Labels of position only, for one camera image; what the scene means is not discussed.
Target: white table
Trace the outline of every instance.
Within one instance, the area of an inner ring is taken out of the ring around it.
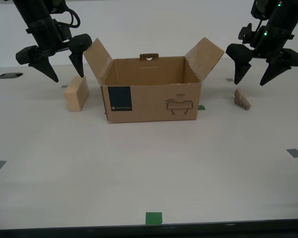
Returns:
[[[67,111],[58,84],[29,67],[0,79],[0,229],[298,218],[298,68],[266,86],[254,60],[233,102],[234,66],[222,59],[204,81],[194,121],[108,124],[88,65],[90,97]]]

